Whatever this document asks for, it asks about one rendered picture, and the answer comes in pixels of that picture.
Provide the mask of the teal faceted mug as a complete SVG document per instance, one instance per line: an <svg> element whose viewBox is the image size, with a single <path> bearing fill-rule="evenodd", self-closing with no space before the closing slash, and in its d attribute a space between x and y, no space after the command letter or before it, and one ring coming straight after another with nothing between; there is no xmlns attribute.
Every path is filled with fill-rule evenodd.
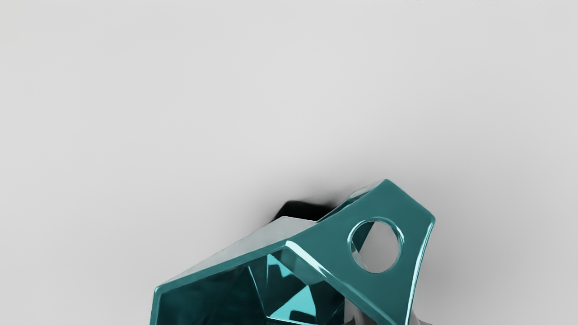
<svg viewBox="0 0 578 325"><path fill-rule="evenodd" d="M412 309L429 210L387 179L281 216L158 286L150 325L431 325Z"/></svg>

